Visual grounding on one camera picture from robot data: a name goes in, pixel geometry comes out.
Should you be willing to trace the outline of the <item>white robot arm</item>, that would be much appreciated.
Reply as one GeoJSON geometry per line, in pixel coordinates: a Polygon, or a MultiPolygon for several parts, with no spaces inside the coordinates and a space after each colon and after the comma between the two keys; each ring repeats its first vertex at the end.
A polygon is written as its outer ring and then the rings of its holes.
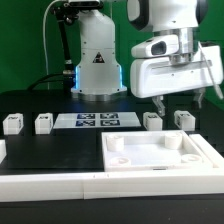
{"type": "MultiPolygon", "coordinates": [[[[115,27],[99,9],[105,1],[68,0],[77,9],[81,34],[81,61],[76,67],[75,94],[89,100],[107,100],[123,92],[120,65],[115,59],[115,27]]],[[[206,0],[126,0],[131,25],[153,37],[134,46],[130,88],[138,98],[150,98],[165,114],[166,94],[194,90],[203,99],[205,88],[218,97],[224,73],[217,45],[195,39],[195,29],[207,11],[206,0]]]]}

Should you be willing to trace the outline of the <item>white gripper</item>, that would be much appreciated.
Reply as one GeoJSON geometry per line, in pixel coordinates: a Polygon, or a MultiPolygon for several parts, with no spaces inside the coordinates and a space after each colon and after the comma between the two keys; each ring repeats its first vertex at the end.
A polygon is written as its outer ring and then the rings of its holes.
{"type": "MultiPolygon", "coordinates": [[[[214,81],[221,84],[223,67],[220,47],[203,47],[202,52],[209,63],[214,81]]],[[[163,117],[165,106],[161,95],[196,89],[194,102],[201,109],[206,92],[202,87],[213,85],[202,52],[198,51],[192,62],[179,65],[172,65],[168,57],[135,60],[130,70],[132,94],[139,98],[153,97],[158,114],[163,117]]]]}

